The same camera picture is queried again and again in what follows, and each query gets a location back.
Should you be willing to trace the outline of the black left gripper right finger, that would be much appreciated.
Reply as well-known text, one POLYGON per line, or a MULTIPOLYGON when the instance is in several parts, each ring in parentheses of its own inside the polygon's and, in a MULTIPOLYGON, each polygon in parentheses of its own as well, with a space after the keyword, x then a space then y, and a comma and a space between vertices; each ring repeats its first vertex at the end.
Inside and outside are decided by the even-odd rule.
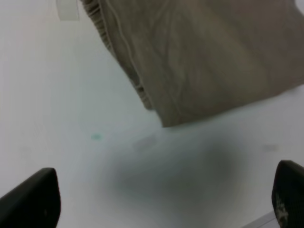
POLYGON ((281 228, 303 228, 304 168, 291 160, 280 161, 275 172, 271 198, 281 228))

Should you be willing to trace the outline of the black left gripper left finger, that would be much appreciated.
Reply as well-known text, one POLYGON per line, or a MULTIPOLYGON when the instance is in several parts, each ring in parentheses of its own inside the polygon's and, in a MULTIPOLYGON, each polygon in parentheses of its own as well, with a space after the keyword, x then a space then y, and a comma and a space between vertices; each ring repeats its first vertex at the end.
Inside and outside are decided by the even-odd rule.
POLYGON ((61 213, 57 172, 42 168, 0 198, 2 228, 55 228, 61 213))

